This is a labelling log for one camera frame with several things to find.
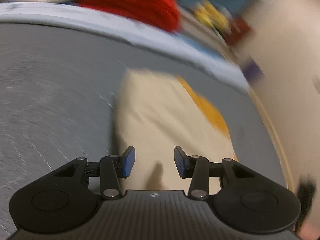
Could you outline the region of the light blue folded sheet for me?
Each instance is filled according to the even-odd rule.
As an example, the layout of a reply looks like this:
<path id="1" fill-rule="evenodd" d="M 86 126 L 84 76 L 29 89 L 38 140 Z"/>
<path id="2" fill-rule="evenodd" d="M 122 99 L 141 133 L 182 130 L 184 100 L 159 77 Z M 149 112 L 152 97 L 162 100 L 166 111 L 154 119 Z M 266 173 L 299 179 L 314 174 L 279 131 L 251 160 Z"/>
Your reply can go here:
<path id="1" fill-rule="evenodd" d="M 238 65 L 182 34 L 169 33 L 115 14 L 66 4 L 5 2 L 1 3 L 1 22 L 62 27 L 117 38 L 133 46 L 189 61 L 216 80 L 249 92 L 249 84 Z"/>

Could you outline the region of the beige and mustard hooded jacket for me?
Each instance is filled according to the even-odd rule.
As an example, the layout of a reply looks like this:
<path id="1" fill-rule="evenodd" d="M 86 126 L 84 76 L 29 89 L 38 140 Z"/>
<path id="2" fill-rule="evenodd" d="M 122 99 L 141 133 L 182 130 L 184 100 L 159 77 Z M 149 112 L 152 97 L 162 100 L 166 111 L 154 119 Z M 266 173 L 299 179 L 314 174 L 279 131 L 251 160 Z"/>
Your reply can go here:
<path id="1" fill-rule="evenodd" d="M 124 190 L 184 190 L 174 149 L 211 162 L 235 159 L 231 136 L 220 112 L 180 76 L 129 70 L 116 103 L 115 135 L 120 152 L 133 146 L 136 159 Z"/>

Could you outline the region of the yellow plush toys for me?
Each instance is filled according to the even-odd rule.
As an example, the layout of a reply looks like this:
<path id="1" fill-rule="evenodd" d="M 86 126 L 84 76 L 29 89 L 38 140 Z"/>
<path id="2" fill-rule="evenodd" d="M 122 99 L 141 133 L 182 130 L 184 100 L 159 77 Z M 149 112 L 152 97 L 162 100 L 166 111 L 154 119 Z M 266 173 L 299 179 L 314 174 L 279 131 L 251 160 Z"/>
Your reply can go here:
<path id="1" fill-rule="evenodd" d="M 211 29 L 216 29 L 223 34 L 230 33 L 231 25 L 228 18 L 208 0 L 197 3 L 194 10 L 194 17 L 203 25 Z"/>

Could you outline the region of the grey quilted mattress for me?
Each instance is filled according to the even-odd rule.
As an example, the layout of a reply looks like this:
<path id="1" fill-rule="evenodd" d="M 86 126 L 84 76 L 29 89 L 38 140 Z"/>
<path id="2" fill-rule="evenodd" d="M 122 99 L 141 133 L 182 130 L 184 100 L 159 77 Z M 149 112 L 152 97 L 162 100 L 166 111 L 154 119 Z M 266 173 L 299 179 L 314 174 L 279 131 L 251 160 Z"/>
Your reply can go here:
<path id="1" fill-rule="evenodd" d="M 63 164 L 113 148 L 111 116 L 123 74 L 183 77 L 223 115 L 239 161 L 285 185 L 251 98 L 201 68 L 108 37 L 31 24 L 1 24 L 1 239 L 15 232 L 11 196 Z"/>

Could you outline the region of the wooden bed frame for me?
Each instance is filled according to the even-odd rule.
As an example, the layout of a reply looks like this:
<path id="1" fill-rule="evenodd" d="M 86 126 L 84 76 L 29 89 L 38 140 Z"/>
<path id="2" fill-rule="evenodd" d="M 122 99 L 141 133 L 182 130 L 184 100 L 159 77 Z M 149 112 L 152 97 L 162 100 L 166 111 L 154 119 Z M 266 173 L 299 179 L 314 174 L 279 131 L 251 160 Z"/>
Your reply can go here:
<path id="1" fill-rule="evenodd" d="M 268 135 L 271 138 L 274 149 L 276 150 L 276 154 L 278 156 L 278 159 L 279 159 L 279 162 L 281 165 L 281 169 L 282 169 L 282 172 L 284 175 L 286 187 L 290 191 L 295 192 L 295 189 L 296 189 L 295 180 L 293 179 L 291 168 L 290 168 L 289 162 L 287 160 L 285 150 L 281 144 L 281 141 L 280 141 L 280 138 L 276 132 L 276 129 L 275 129 L 274 125 L 272 124 L 272 120 L 269 117 L 265 107 L 263 106 L 263 103 L 261 102 L 261 100 L 259 99 L 259 97 L 257 96 L 257 94 L 255 93 L 255 91 L 253 90 L 253 88 L 251 86 L 249 87 L 249 96 L 250 96 L 252 102 L 254 103 L 257 111 L 259 112 L 259 115 L 260 115 L 266 129 L 267 129 Z"/>

